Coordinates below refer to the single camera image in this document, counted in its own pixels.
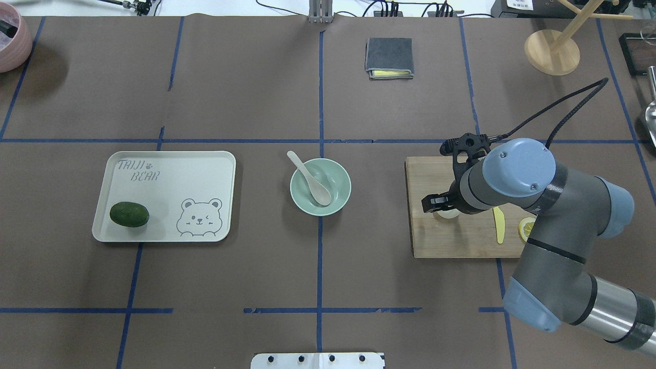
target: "cutting board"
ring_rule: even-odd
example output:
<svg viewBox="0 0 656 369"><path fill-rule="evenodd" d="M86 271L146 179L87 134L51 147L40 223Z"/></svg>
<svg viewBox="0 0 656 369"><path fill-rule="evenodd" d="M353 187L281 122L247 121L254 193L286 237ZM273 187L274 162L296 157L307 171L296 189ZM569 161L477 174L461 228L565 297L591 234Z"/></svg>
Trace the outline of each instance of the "cutting board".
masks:
<svg viewBox="0 0 656 369"><path fill-rule="evenodd" d="M405 180L409 203L412 248L414 256L425 257L519 257L524 242L519 223L534 217L522 208L505 204L499 208L506 219L506 234L497 243L492 210L475 215L460 214L444 219L437 213L424 213L421 199L429 194L449 190L454 180L451 157L419 156L405 159Z"/></svg>

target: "green vegetable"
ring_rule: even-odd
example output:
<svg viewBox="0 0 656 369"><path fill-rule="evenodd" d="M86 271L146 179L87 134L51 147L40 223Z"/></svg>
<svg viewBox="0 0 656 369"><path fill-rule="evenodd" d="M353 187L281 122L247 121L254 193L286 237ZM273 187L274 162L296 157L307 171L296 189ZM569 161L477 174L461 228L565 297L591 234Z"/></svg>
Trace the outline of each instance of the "green vegetable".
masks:
<svg viewBox="0 0 656 369"><path fill-rule="evenodd" d="M135 202L118 202L110 209L110 218L114 223L124 227L141 227L148 223L150 214L148 209Z"/></svg>

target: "green bowl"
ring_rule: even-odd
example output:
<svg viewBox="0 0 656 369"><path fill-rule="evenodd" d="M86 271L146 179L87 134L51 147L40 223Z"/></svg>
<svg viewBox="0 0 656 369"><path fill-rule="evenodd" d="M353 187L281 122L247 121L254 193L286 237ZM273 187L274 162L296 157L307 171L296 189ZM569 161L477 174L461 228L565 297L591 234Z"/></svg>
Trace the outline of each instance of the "green bowl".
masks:
<svg viewBox="0 0 656 369"><path fill-rule="evenodd" d="M338 212L351 197L351 177L348 176L346 169L339 163L325 158L308 160L305 166L310 174L330 192L333 201L328 206L319 205L310 194L310 187L305 177L297 169L289 183L289 192L294 203L301 210L317 217Z"/></svg>

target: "pink bowl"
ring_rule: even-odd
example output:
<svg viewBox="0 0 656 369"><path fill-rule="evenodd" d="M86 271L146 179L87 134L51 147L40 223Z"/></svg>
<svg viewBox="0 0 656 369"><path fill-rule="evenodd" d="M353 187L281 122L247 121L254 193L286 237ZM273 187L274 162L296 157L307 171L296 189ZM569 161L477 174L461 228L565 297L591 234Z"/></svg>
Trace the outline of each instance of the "pink bowl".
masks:
<svg viewBox="0 0 656 369"><path fill-rule="evenodd" d="M18 27L18 31L12 39L0 33L0 73L2 73L25 63L32 50L32 36L28 30L28 24L11 5L0 3L0 19Z"/></svg>

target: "gray towel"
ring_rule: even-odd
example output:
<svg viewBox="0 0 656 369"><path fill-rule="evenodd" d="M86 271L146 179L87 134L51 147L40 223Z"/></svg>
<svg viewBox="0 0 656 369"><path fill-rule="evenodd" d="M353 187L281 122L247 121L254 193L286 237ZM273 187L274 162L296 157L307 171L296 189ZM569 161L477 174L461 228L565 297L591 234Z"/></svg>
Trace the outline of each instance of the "gray towel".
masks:
<svg viewBox="0 0 656 369"><path fill-rule="evenodd" d="M365 70L371 79L412 78L412 39L370 38L367 41Z"/></svg>

